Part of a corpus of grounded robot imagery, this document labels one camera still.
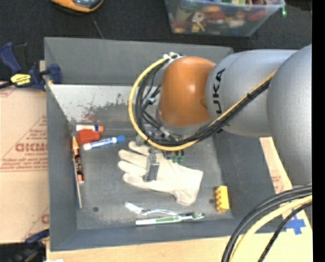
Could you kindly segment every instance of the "yellow cable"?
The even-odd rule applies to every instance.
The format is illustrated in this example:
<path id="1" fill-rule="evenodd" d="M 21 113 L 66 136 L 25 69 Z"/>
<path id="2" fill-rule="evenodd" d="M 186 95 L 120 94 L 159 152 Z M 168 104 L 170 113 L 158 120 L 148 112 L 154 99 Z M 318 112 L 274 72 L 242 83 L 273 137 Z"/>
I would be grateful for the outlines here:
<path id="1" fill-rule="evenodd" d="M 142 79 L 147 75 L 147 73 L 149 73 L 151 70 L 153 70 L 153 68 L 155 68 L 156 66 L 158 66 L 159 64 L 163 63 L 166 59 L 170 58 L 171 56 L 174 56 L 174 55 L 170 55 L 170 56 L 167 56 L 167 57 L 164 57 L 164 58 L 161 58 L 160 60 L 156 61 L 155 63 L 153 63 L 152 65 L 150 65 L 149 67 L 147 67 L 140 75 L 139 77 L 137 78 L 137 80 L 135 81 L 135 83 L 133 84 L 133 87 L 131 89 L 131 93 L 129 94 L 129 98 L 128 98 L 128 115 L 129 115 L 129 119 L 131 120 L 131 123 L 134 127 L 134 129 L 137 131 L 137 133 L 145 140 L 147 141 L 150 145 L 156 147 L 156 148 L 159 148 L 160 150 L 165 150 L 165 151 L 170 151 L 170 150 L 183 150 L 193 144 L 196 143 L 196 141 L 193 141 L 193 142 L 188 142 L 186 144 L 183 144 L 181 146 L 162 146 L 162 145 L 159 145 L 153 141 L 151 141 L 149 139 L 148 136 L 146 136 L 141 130 L 140 128 L 138 127 L 137 125 L 137 122 L 135 121 L 135 118 L 134 118 L 134 115 L 133 115 L 133 110 L 132 110 L 132 107 L 133 107 L 133 97 L 134 97 L 134 94 L 135 94 L 135 90 L 137 89 L 139 83 L 142 81 Z"/>
<path id="2" fill-rule="evenodd" d="M 161 58 L 160 60 L 156 61 L 155 63 L 153 63 L 152 65 L 150 65 L 149 67 L 147 67 L 137 78 L 137 80 L 135 81 L 135 83 L 133 84 L 133 87 L 131 89 L 131 93 L 129 94 L 129 98 L 128 98 L 128 115 L 129 115 L 129 119 L 131 120 L 131 123 L 134 127 L 134 129 L 137 131 L 137 133 L 145 140 L 147 141 L 150 145 L 160 149 L 160 150 L 164 150 L 164 151 L 180 151 L 180 150 L 184 150 L 187 147 L 190 147 L 194 144 L 196 144 L 199 140 L 194 140 L 194 141 L 190 141 L 187 142 L 185 144 L 179 145 L 179 146 L 162 146 L 159 145 L 153 141 L 151 141 L 149 139 L 148 136 L 146 136 L 139 128 L 139 126 L 137 125 L 137 122 L 135 121 L 134 115 L 133 115 L 133 110 L 132 110 L 132 106 L 133 106 L 133 97 L 134 97 L 134 93 L 135 90 L 137 89 L 138 85 L 140 84 L 140 82 L 142 81 L 142 79 L 151 71 L 153 70 L 153 68 L 155 68 L 156 66 L 158 66 L 159 64 L 163 63 L 166 59 L 171 58 L 172 56 L 174 56 L 175 54 L 169 55 L 167 57 Z M 266 83 L 267 81 L 269 81 L 274 74 L 276 73 L 276 70 L 274 72 L 272 72 L 269 76 L 267 76 L 261 83 L 259 83 L 256 87 L 254 87 L 250 92 L 252 93 L 253 91 L 255 91 L 260 85 Z M 213 124 L 215 124 L 217 121 L 223 119 L 229 112 L 231 112 L 234 108 L 236 108 L 242 100 L 244 100 L 247 97 L 247 94 L 244 95 L 240 100 L 238 100 L 234 105 L 232 105 L 227 111 L 225 111 L 221 116 L 219 116 L 216 120 L 214 120 L 213 122 L 211 122 L 208 127 L 212 126 Z"/>
<path id="3" fill-rule="evenodd" d="M 264 226 L 265 224 L 267 224 L 269 221 L 271 221 L 272 219 L 274 219 L 275 217 L 278 217 L 280 215 L 282 215 L 283 213 L 297 208 L 299 206 L 302 206 L 308 202 L 312 201 L 312 195 L 295 200 L 293 202 L 290 202 L 288 204 L 286 204 L 285 206 L 281 206 L 278 209 L 274 210 L 273 212 L 267 214 L 266 216 L 262 217 L 259 221 L 257 221 L 245 234 L 244 236 L 241 238 L 241 240 L 239 241 L 239 243 L 236 245 L 233 254 L 229 260 L 229 262 L 233 262 L 235 261 L 235 259 L 237 258 L 237 255 L 239 254 L 239 251 L 241 249 L 241 247 L 244 245 L 244 242 L 246 240 L 248 240 L 248 238 L 253 235 L 259 228 L 261 228 L 262 226 Z"/>

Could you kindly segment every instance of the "green toothbrush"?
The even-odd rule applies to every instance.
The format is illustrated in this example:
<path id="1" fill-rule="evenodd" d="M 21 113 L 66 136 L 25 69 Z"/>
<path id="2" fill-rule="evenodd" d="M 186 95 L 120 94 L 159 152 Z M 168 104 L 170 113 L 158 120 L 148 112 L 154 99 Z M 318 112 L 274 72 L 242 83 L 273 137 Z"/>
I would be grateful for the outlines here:
<path id="1" fill-rule="evenodd" d="M 163 224 L 163 223 L 175 223 L 182 221 L 195 221 L 205 217 L 204 213 L 201 212 L 190 212 L 184 215 L 169 216 L 169 217 L 159 217 L 159 218 L 149 218 L 149 219 L 139 219 L 135 221 L 136 225 L 150 225 L 150 224 Z"/>

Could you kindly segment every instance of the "pen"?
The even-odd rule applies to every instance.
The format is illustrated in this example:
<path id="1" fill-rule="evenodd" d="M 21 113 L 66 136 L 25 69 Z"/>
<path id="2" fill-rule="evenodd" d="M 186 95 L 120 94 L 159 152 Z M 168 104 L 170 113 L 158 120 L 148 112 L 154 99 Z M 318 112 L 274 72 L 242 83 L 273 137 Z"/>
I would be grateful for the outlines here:
<path id="1" fill-rule="evenodd" d="M 126 141 L 126 137 L 124 135 L 120 135 L 117 137 L 107 138 L 95 142 L 88 142 L 84 144 L 84 150 L 87 151 L 87 150 L 91 150 L 92 148 L 101 148 L 101 147 L 105 147 L 123 141 Z"/>
<path id="2" fill-rule="evenodd" d="M 77 179 L 79 183 L 84 183 L 85 178 L 84 178 L 84 172 L 83 172 L 82 161 L 80 156 L 80 147 L 75 136 L 73 136 L 72 148 L 73 148 L 73 161 L 76 168 Z"/>

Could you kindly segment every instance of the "black floor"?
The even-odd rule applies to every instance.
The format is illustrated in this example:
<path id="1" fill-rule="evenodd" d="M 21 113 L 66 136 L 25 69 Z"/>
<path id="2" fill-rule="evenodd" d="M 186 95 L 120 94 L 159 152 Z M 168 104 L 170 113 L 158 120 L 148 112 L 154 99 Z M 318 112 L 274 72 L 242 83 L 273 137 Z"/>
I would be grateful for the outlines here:
<path id="1" fill-rule="evenodd" d="M 105 0 L 93 16 L 107 39 L 222 45 L 235 52 L 301 49 L 312 43 L 312 2 L 286 3 L 286 17 L 276 12 L 250 38 L 173 34 L 163 0 Z M 44 56 L 43 38 L 49 36 L 101 37 L 90 15 L 67 15 L 49 0 L 0 0 L 0 47 L 27 42 L 29 63 L 38 62 Z M 0 60 L 0 79 L 8 78 L 9 69 Z M 0 262 L 20 248 L 0 246 Z"/>

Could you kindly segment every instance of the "kuka logo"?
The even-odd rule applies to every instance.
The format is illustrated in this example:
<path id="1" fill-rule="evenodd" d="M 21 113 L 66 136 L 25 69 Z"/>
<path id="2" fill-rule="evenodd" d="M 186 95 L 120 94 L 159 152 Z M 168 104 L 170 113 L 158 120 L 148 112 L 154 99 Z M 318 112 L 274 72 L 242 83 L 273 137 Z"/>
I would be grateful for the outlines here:
<path id="1" fill-rule="evenodd" d="M 217 105 L 216 113 L 218 115 L 222 113 L 221 103 L 219 102 L 219 88 L 221 86 L 221 77 L 225 70 L 226 69 L 224 68 L 216 74 L 216 82 L 213 84 L 213 104 Z"/>
<path id="2" fill-rule="evenodd" d="M 46 143 L 19 143 L 15 145 L 15 150 L 18 152 L 29 152 L 29 151 L 47 151 L 48 147 Z"/>

